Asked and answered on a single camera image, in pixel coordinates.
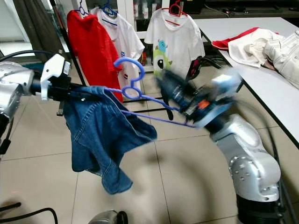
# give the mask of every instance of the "denim shirt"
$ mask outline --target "denim shirt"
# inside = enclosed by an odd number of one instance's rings
[[[156,139],[156,130],[135,115],[123,114],[120,110],[127,109],[103,86],[76,90],[96,95],[99,100],[64,104],[71,132],[72,169],[100,175],[109,194],[128,190],[132,181],[119,168],[121,159],[125,152]]]

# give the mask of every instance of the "red shirt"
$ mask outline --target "red shirt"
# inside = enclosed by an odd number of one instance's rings
[[[120,89],[117,75],[122,67],[113,65],[118,54],[97,16],[90,14],[81,18],[73,10],[67,15],[67,26],[71,47],[79,58],[88,83]],[[122,102],[122,94],[114,94]]]

